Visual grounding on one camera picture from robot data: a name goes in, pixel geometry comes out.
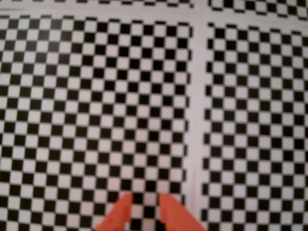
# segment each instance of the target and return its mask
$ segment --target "checkerboard pattern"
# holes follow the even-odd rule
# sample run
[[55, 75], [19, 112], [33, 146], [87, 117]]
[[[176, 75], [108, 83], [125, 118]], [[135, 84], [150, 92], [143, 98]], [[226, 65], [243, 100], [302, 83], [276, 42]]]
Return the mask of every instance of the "checkerboard pattern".
[[184, 202], [186, 23], [0, 18], [0, 230], [85, 231], [123, 192], [130, 230]]
[[214, 11], [232, 10], [235, 13], [255, 12], [258, 15], [276, 15], [308, 20], [306, 0], [207, 0]]
[[85, 3], [85, 4], [111, 4], [134, 6], [162, 6], [176, 8], [193, 8], [195, 0], [0, 0], [1, 2], [53, 2], [53, 3]]
[[308, 228], [308, 35], [209, 23], [201, 220]]

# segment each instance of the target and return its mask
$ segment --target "black and white checkered tile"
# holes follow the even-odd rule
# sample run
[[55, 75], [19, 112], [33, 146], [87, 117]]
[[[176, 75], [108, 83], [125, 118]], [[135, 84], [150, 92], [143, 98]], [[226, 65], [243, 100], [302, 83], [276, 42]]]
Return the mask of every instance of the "black and white checkered tile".
[[0, 0], [1, 2], [45, 2], [45, 3], [84, 3], [133, 6], [162, 6], [172, 8], [193, 8], [195, 0]]
[[130, 230], [184, 200], [186, 23], [0, 18], [0, 230], [90, 230], [122, 192]]
[[203, 198], [210, 231], [308, 228], [308, 34], [209, 23]]
[[206, 0], [214, 11], [231, 10], [235, 13], [255, 12], [258, 15], [276, 15], [308, 20], [306, 0]]

